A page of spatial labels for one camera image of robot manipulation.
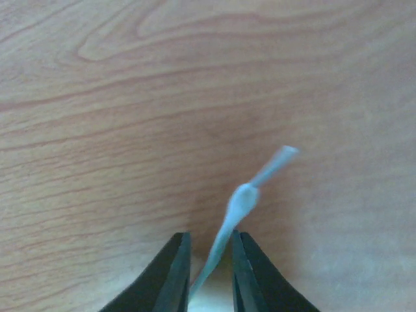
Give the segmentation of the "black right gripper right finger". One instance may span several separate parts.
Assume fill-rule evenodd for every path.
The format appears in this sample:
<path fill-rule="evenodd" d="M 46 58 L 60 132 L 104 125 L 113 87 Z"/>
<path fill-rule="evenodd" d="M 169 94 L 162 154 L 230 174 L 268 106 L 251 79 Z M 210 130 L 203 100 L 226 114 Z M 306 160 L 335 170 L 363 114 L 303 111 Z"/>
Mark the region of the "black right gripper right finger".
<path fill-rule="evenodd" d="M 233 306 L 245 312 L 319 312 L 279 272 L 247 232 L 231 236 Z"/>

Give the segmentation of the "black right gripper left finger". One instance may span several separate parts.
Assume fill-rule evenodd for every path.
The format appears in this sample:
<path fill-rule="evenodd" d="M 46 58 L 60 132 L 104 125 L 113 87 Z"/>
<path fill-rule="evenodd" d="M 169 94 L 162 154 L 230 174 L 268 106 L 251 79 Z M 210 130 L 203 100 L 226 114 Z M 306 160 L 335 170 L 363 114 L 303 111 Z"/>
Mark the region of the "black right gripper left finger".
<path fill-rule="evenodd" d="M 175 233 L 141 275 L 101 312 L 188 311 L 190 258 L 190 233 Z"/>

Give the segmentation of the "white shoelace of red shoe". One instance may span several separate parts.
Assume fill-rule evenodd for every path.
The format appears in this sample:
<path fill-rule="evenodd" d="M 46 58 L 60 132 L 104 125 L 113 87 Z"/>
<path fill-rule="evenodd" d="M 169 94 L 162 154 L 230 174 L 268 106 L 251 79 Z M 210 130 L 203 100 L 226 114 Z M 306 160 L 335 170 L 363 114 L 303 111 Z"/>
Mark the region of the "white shoelace of red shoe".
<path fill-rule="evenodd" d="M 218 266 L 233 230 L 256 207 L 261 186 L 273 177 L 278 170 L 292 161 L 298 153 L 298 148 L 282 146 L 251 180 L 239 185 L 234 190 L 227 203 L 222 225 L 216 234 L 205 265 L 190 287 L 190 298 L 194 297 Z"/>

